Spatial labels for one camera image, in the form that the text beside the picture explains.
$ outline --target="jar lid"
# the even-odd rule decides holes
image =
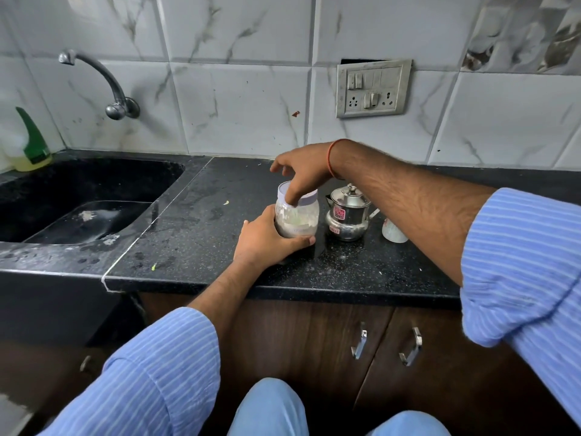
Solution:
[[[330,198],[335,203],[347,208],[365,208],[371,204],[371,201],[363,195],[352,183],[346,187],[337,188],[330,194]]]
[[[285,200],[285,196],[287,195],[287,190],[289,189],[289,185],[291,184],[290,181],[283,182],[278,186],[278,200],[280,202],[287,202]],[[299,199],[299,203],[297,206],[307,206],[311,205],[317,201],[317,190],[311,191],[309,194],[305,194],[303,197]]]

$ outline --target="hand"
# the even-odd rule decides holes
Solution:
[[[280,171],[281,167],[283,176],[289,176],[294,172],[285,196],[289,205],[296,206],[302,196],[315,191],[332,177],[327,167],[329,146],[330,142],[305,145],[279,154],[274,160],[270,167],[272,173]]]
[[[256,220],[244,220],[234,251],[234,261],[247,260],[249,265],[257,266],[262,272],[293,252],[314,243],[313,236],[281,237],[274,227],[274,205],[269,205]]]

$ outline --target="water faucet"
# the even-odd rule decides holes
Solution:
[[[86,62],[88,65],[96,69],[96,71],[101,73],[111,86],[115,102],[105,107],[105,113],[107,116],[109,116],[111,119],[115,119],[116,121],[123,119],[125,116],[130,118],[138,118],[140,116],[139,104],[133,98],[123,94],[123,89],[113,74],[107,69],[107,67],[99,63],[95,58],[88,56],[82,51],[68,49],[61,52],[59,55],[59,62],[61,64],[74,65],[77,58]]]

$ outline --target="kitchen sink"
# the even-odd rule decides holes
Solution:
[[[0,184],[0,242],[78,244],[118,233],[183,172],[169,161],[55,162]]]

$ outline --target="red label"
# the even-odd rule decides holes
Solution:
[[[335,218],[339,219],[339,220],[345,220],[345,210],[342,208],[339,208],[338,206],[334,206],[333,207],[333,214],[335,215]]]

